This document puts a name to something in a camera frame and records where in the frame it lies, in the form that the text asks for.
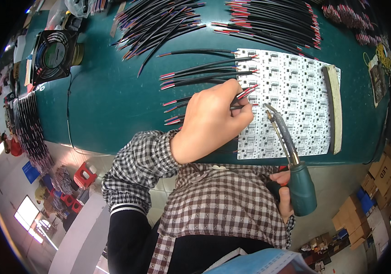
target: red stool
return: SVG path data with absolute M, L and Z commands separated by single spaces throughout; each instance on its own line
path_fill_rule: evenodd
M 81 205 L 77 200 L 74 201 L 72 204 L 72 211 L 75 213 L 80 212 L 80 210 L 83 208 L 83 205 Z
M 89 175 L 89 178 L 84 176 L 84 172 Z M 97 177 L 98 176 L 95 173 L 90 172 L 90 170 L 86 167 L 86 162 L 83 162 L 83 164 L 74 174 L 74 182 L 76 182 L 80 188 L 87 189 L 93 182 L 95 182 Z
M 71 206 L 76 200 L 74 199 L 74 197 L 72 197 L 72 195 L 66 195 L 66 194 L 64 194 L 64 193 L 62 193 L 61 195 L 60 195 L 60 199 L 62 200 L 62 201 L 64 201 L 65 202 L 65 204 L 67 205 L 67 206 Z

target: green table surface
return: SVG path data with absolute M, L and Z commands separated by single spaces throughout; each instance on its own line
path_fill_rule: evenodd
M 335 64 L 341 69 L 341 101 L 343 108 L 343 141 L 337 155 L 325 154 L 304 156 L 308 165 L 329 165 L 369 162 L 373 155 L 386 117 L 388 95 L 377 108 L 373 104 L 373 93 L 363 52 L 370 57 L 373 48 L 362 47 L 350 30 L 337 27 L 324 18 L 319 8 L 318 15 L 323 37 L 322 50 L 304 49 L 321 61 Z M 189 96 L 209 88 L 213 84 L 189 85 L 160 91 L 159 75 L 198 64 L 208 63 L 224 57 L 207 54 L 181 54 L 152 58 L 137 79 L 140 64 L 147 53 L 121 61 L 126 51 L 109 47 L 121 37 L 117 32 L 111 38 L 109 32 L 116 14 L 113 7 L 109 14 L 95 15 L 86 20 L 86 30 L 79 35 L 84 43 L 82 63 L 71 68 L 73 83 L 69 100 L 71 136 L 73 144 L 83 150 L 116 154 L 138 131 L 168 131 L 176 126 L 164 126 L 164 120 L 182 114 L 180 109 L 163 113 L 161 104 Z M 253 48 L 262 50 L 280 49 L 258 42 L 213 33 L 210 22 L 228 22 L 230 14 L 224 2 L 210 1 L 198 8 L 203 24 L 208 27 L 166 42 L 155 54 L 191 48 L 231 49 Z M 27 43 L 33 37 L 27 37 Z M 47 82 L 36 92 L 40 122 L 45 140 L 69 144 L 66 123 L 66 91 L 69 78 Z M 236 142 L 230 142 L 223 150 L 235 150 Z M 236 154 L 212 153 L 200 160 L 207 163 L 240 164 L 285 164 L 286 159 L 237 160 Z

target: soldering iron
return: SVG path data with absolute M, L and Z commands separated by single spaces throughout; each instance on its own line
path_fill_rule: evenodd
M 275 108 L 269 104 L 264 104 L 268 110 L 266 113 L 270 122 L 275 129 L 279 141 L 284 149 L 284 153 L 290 164 L 290 181 L 287 187 L 290 189 L 291 204 L 296 216 L 306 216 L 313 212 L 317 207 L 317 199 L 315 196 L 315 189 L 308 168 L 304 161 L 299 160 L 295 144 L 291 139 L 290 132 L 285 124 L 282 115 Z M 270 192 L 279 200 L 279 189 L 282 187 L 276 182 L 271 182 L 267 185 Z

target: black fan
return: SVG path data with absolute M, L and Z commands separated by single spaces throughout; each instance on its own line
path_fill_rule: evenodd
M 44 30 L 37 36 L 31 63 L 31 83 L 36 86 L 69 76 L 77 32 Z

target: plastic bag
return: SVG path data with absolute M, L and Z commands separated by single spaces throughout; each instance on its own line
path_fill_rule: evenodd
M 87 18 L 89 13 L 90 13 L 90 7 L 94 3 L 94 0 L 86 0 L 88 3 L 87 7 L 87 13 L 83 12 L 83 1 L 84 0 L 79 0 L 78 3 L 76 4 L 76 0 L 65 0 L 65 5 L 69 9 L 69 11 L 76 17 L 83 17 Z
M 65 19 L 67 10 L 68 8 L 63 0 L 57 0 L 48 13 L 47 27 L 45 29 L 56 29 L 56 26 L 60 25 L 63 19 Z

